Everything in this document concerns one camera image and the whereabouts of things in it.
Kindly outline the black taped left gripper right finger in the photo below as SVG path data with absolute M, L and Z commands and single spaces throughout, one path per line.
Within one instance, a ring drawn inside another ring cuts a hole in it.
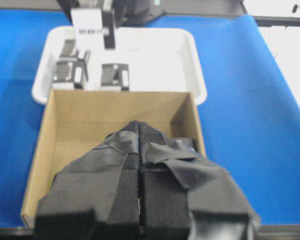
M 145 122 L 139 126 L 149 240 L 253 240 L 260 219 L 221 166 Z

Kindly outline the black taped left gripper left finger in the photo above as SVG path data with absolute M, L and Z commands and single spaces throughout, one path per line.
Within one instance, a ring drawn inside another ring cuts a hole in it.
M 38 202 L 36 240 L 139 238 L 139 123 L 107 136 L 59 171 Z

